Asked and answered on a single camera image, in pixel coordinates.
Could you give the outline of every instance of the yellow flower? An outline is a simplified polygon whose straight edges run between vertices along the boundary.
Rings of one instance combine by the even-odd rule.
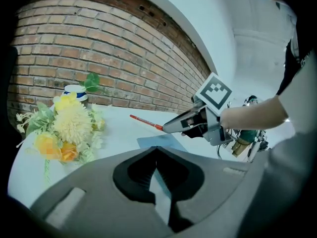
[[[53,102],[55,104],[55,110],[61,111],[67,107],[78,106],[80,102],[76,99],[77,94],[71,92],[70,94],[63,95],[63,96],[56,96],[53,98]]]
[[[61,161],[73,161],[77,155],[76,145],[70,144],[67,141],[63,143],[63,147],[61,148]]]
[[[79,145],[88,139],[93,130],[91,117],[83,104],[64,108],[55,118],[53,128],[63,142]]]
[[[43,132],[36,137],[34,145],[48,160],[61,158],[61,151],[57,145],[57,137],[55,135]]]

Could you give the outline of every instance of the white table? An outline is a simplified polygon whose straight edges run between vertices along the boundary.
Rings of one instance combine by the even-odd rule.
[[[99,106],[99,108],[103,112],[106,129],[104,131],[102,149],[96,153],[96,159],[139,149],[137,138],[165,134],[149,125],[132,119],[129,115],[135,115],[160,125],[165,124],[177,116],[177,114],[169,112],[112,106]],[[211,146],[203,138],[191,139],[187,136],[181,136],[181,133],[173,133],[173,136],[190,153],[218,158],[216,147]],[[45,160],[39,154],[26,152],[26,149],[32,146],[34,138],[35,135],[31,134],[22,144],[14,160],[8,184],[9,195],[28,208],[30,208],[33,202],[48,188],[44,179]],[[225,149],[222,149],[220,154],[223,160],[237,161],[236,158]],[[58,161],[51,161],[50,185],[63,179],[78,167],[80,166],[75,164],[63,166]]]

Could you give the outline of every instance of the orange flower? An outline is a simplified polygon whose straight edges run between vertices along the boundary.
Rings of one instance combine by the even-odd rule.
[[[48,160],[59,159],[61,157],[61,152],[57,145],[57,137],[55,135],[43,132],[36,137],[34,145]]]
[[[61,161],[73,161],[77,157],[78,153],[76,150],[76,145],[68,143],[65,141],[63,147],[61,148]]]

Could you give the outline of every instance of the person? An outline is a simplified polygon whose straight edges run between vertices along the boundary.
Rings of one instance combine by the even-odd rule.
[[[297,15],[296,31],[286,48],[284,78],[273,98],[258,105],[223,110],[220,124],[225,129],[274,128],[289,118],[290,114],[296,131],[307,132],[316,128],[314,110],[317,110],[317,105],[313,103],[316,100],[312,99],[317,98],[316,56],[313,51],[316,36],[311,22],[315,14],[314,0],[275,1],[289,5]],[[306,66],[309,68],[301,72],[310,57],[313,58]]]
[[[255,95],[251,95],[247,100],[247,106],[258,103],[258,99]],[[255,137],[257,136],[257,130],[242,130],[236,142],[232,147],[232,155],[238,157],[249,145],[251,145]]]

